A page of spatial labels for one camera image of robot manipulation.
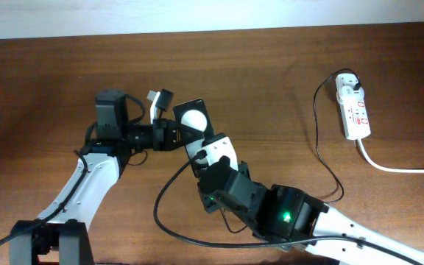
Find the black Galaxy smartphone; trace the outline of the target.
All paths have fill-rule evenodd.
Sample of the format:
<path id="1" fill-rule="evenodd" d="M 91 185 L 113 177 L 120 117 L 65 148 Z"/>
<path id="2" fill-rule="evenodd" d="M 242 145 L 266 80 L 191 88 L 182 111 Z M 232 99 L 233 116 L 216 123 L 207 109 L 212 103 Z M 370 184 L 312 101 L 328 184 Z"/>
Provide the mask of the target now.
<path id="1" fill-rule="evenodd" d="M 188 158 L 193 158 L 202 148 L 202 143 L 212 138 L 215 133 L 209 118 L 205 101 L 201 98 L 173 107 L 176 122 L 202 132 L 202 137 L 185 145 Z"/>

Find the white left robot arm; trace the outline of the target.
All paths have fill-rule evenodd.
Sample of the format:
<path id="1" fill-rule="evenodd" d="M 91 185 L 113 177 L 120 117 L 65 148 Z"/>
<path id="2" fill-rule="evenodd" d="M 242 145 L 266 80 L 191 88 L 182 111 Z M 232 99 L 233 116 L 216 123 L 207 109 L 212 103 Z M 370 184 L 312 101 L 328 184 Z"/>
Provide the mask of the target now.
<path id="1" fill-rule="evenodd" d="M 19 221 L 10 241 L 11 264 L 39 264 L 41 255 L 59 253 L 59 264 L 93 264 L 88 228 L 102 200 L 119 180 L 130 158 L 147 149 L 172 151 L 201 139 L 208 126 L 205 115 L 188 110 L 179 121 L 158 117 L 172 99 L 172 92 L 149 92 L 149 124 L 129 119 L 127 100 L 140 100 L 117 90 L 96 95 L 97 121 L 76 153 L 77 167 L 52 204 L 34 221 Z"/>

